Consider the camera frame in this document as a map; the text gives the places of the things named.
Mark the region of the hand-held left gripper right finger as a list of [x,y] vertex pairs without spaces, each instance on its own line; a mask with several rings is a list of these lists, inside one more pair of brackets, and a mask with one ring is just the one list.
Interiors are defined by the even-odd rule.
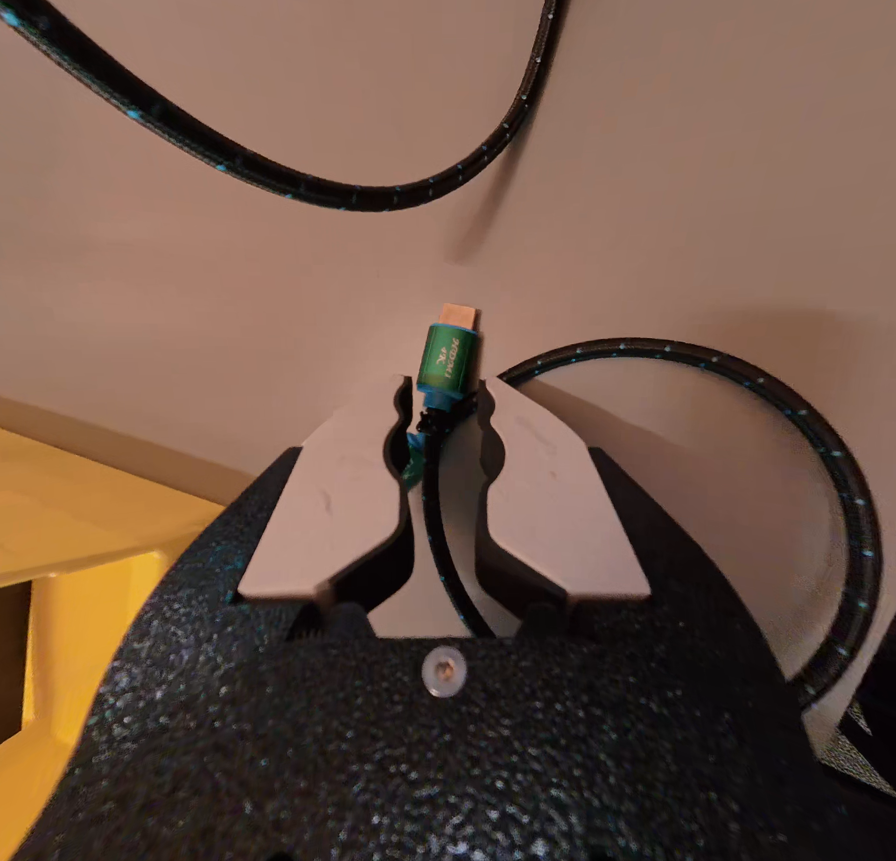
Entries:
[[480,382],[475,574],[506,609],[643,600],[651,587],[586,443],[497,377]]

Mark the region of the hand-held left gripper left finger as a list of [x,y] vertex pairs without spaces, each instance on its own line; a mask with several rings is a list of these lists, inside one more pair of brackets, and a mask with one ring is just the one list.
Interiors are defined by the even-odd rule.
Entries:
[[365,383],[302,443],[238,585],[248,601],[375,609],[409,581],[408,375]]

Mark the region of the grey desk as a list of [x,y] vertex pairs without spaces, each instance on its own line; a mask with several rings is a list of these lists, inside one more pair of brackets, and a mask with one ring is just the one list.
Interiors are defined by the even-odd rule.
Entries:
[[[468,154],[543,0],[50,0],[223,134],[402,183]],[[131,123],[2,26],[2,396],[223,502],[353,387],[414,375],[444,302],[484,374],[603,337],[755,363],[856,454],[894,614],[894,0],[570,0],[537,114],[446,198],[289,202]]]

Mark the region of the yellow plastic bin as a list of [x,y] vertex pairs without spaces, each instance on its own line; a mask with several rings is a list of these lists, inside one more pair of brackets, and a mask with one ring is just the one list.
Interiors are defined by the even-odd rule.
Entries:
[[138,611],[222,509],[2,430],[2,859],[52,796]]

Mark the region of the dark mesh fabric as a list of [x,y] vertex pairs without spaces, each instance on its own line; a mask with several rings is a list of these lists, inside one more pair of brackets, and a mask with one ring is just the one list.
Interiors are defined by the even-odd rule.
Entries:
[[817,758],[856,802],[895,811],[895,624],[891,622],[851,704]]

